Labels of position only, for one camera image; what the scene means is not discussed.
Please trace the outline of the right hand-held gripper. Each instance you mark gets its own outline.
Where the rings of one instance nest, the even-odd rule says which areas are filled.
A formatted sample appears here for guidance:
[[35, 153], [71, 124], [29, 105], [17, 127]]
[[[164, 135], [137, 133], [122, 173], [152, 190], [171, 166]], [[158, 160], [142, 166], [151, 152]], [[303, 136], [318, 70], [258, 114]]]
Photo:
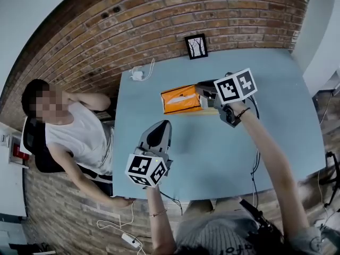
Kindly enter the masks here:
[[242, 101], [245, 104], [246, 100], [249, 100], [257, 112], [257, 102], [253, 97], [257, 86], [250, 68], [227, 73], [219, 80], [198, 82], [196, 91], [200, 94], [202, 109], [214, 107], [218, 110], [220, 119], [233, 128], [241, 122], [241, 116], [234, 114], [230, 103]]

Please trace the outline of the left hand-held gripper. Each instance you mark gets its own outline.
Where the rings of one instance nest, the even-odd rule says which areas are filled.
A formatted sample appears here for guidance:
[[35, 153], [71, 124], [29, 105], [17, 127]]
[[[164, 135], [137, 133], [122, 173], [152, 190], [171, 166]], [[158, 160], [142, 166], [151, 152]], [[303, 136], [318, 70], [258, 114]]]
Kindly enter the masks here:
[[[162, 121], [160, 145], [158, 126], [159, 122], [144, 131], [139, 141], [139, 147], [128, 157], [125, 174], [134, 184], [155, 188], [161, 179], [168, 175], [173, 162], [166, 154], [171, 146], [172, 125], [169, 120]], [[159, 154], [145, 150], [158, 145], [162, 148]]]

